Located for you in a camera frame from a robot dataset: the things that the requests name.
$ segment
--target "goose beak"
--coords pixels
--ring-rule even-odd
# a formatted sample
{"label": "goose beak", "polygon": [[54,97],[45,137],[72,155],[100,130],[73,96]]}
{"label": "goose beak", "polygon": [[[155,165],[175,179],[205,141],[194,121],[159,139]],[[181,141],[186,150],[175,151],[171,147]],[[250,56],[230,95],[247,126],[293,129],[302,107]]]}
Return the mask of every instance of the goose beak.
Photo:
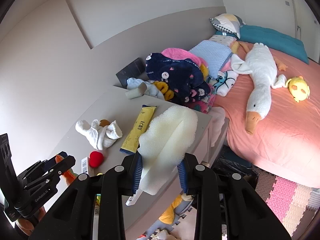
{"label": "goose beak", "polygon": [[258,112],[247,112],[245,117],[245,131],[253,135],[257,123],[261,120],[261,115]]}

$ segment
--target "orange bedspread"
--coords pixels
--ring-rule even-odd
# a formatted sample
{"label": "orange bedspread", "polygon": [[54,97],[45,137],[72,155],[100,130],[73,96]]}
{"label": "orange bedspread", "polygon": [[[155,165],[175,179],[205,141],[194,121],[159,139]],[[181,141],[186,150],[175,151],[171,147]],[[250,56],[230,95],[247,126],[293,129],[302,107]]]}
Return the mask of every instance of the orange bedspread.
{"label": "orange bedspread", "polygon": [[[320,188],[320,65],[310,65],[283,52],[270,49],[287,66],[287,78],[303,76],[310,99],[293,100],[286,88],[271,89],[271,109],[254,135],[244,130],[247,100],[253,90],[249,75],[239,75],[226,97],[216,97],[230,119],[227,140],[231,149],[254,165],[285,179]],[[239,57],[245,52],[239,47]]]}

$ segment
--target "goose plush toy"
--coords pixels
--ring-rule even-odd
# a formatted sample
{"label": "goose plush toy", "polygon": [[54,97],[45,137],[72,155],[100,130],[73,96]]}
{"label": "goose plush toy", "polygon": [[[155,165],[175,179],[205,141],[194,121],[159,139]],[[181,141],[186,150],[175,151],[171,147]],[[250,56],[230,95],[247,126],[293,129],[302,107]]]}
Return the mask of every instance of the goose plush toy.
{"label": "goose plush toy", "polygon": [[[277,77],[278,60],[273,58],[269,48],[262,43],[254,44],[249,51],[246,44],[241,44],[247,52],[245,61],[236,54],[231,57],[231,68],[238,74],[249,74],[254,89],[251,92],[246,110],[245,130],[252,135],[257,123],[266,117],[271,107],[271,89],[285,87],[286,77]],[[279,70],[285,70],[286,66],[280,62]]]}

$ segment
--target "red object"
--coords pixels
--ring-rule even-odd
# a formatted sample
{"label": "red object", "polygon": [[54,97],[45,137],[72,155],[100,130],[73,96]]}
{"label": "red object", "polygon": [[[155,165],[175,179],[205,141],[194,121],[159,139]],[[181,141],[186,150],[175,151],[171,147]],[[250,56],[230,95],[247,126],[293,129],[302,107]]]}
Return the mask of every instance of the red object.
{"label": "red object", "polygon": [[103,154],[101,152],[93,151],[90,153],[89,165],[92,168],[98,168],[103,162]]}

